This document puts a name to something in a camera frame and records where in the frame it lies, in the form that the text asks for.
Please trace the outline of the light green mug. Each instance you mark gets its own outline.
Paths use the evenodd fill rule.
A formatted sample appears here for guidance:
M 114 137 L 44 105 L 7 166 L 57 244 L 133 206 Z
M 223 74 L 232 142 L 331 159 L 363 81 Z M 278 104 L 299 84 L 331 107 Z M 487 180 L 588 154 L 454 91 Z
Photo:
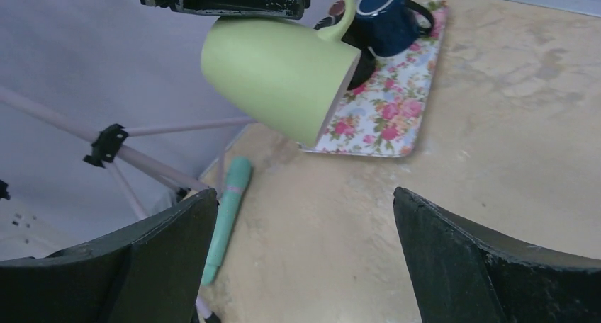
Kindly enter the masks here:
M 342 41 L 356 10 L 356 0 L 344 2 L 341 20 L 319 30 L 282 19 L 220 17 L 203 44 L 203 76 L 250 117 L 314 147 L 361 57 Z

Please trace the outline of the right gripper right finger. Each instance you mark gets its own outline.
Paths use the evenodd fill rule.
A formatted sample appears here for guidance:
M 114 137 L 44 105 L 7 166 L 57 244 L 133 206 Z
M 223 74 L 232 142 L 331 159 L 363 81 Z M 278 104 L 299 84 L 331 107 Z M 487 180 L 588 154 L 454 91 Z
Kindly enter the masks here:
M 600 261 L 533 245 L 402 187 L 393 212 L 423 322 L 599 322 Z

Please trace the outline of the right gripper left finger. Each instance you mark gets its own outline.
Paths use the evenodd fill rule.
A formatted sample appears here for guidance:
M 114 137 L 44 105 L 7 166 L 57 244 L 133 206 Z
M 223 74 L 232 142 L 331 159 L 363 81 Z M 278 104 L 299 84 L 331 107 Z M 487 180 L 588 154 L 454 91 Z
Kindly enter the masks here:
M 213 189 L 44 258 L 1 262 L 2 322 L 189 322 L 219 202 Z

